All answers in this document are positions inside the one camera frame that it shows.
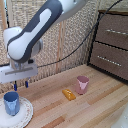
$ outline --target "drawer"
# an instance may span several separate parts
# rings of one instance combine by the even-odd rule
[[[128,50],[128,16],[106,14],[95,40]]]
[[[128,80],[128,52],[94,42],[90,63]]]

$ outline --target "drawer handle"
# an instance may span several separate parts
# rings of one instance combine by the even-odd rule
[[[125,36],[128,36],[128,33],[123,33],[123,32],[116,32],[114,30],[106,30],[107,32],[111,32],[111,33],[116,33],[116,34],[121,34],[121,35],[125,35]]]
[[[97,56],[97,57],[98,57],[98,58],[100,58],[100,59],[102,59],[102,60],[105,60],[105,61],[107,61],[107,62],[110,62],[110,63],[112,63],[112,64],[115,64],[115,65],[117,65],[117,66],[121,67],[121,65],[120,65],[120,64],[118,64],[118,63],[116,63],[116,62],[113,62],[113,61],[108,60],[108,59],[106,59],[106,58],[104,58],[104,57],[101,57],[101,56]]]

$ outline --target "yellow sponge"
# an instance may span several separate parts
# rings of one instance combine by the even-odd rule
[[[62,93],[65,95],[65,97],[68,100],[74,100],[74,99],[76,99],[75,95],[69,89],[62,90]]]

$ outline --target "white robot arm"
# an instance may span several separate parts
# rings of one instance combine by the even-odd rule
[[[33,56],[43,49],[41,37],[52,26],[73,16],[89,0],[47,0],[22,30],[4,30],[4,44],[10,64],[0,67],[0,83],[13,82],[38,74]]]
[[[18,63],[27,62],[42,48],[36,43],[52,24],[61,22],[78,10],[88,0],[48,0],[39,9],[27,26],[22,30],[20,27],[9,28],[4,31],[4,42],[8,54],[12,60]]]

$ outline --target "wooden table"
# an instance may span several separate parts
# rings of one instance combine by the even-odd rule
[[[90,79],[84,95],[74,90],[79,75]],[[63,89],[70,89],[76,99],[68,101]],[[21,87],[18,93],[34,108],[26,128],[110,128],[128,102],[126,84],[86,65],[32,83],[28,89]]]

